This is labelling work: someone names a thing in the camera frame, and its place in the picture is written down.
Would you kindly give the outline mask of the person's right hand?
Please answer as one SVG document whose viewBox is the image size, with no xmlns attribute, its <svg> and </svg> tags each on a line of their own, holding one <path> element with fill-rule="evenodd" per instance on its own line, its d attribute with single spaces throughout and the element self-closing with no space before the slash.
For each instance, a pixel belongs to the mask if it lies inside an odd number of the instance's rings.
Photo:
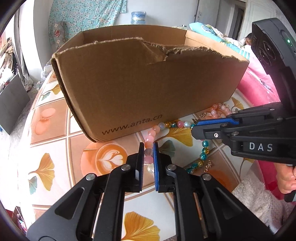
<svg viewBox="0 0 296 241">
<path fill-rule="evenodd" d="M 277 185 L 281 193 L 288 194 L 296 189 L 295 167 L 275 163 Z"/>
</svg>

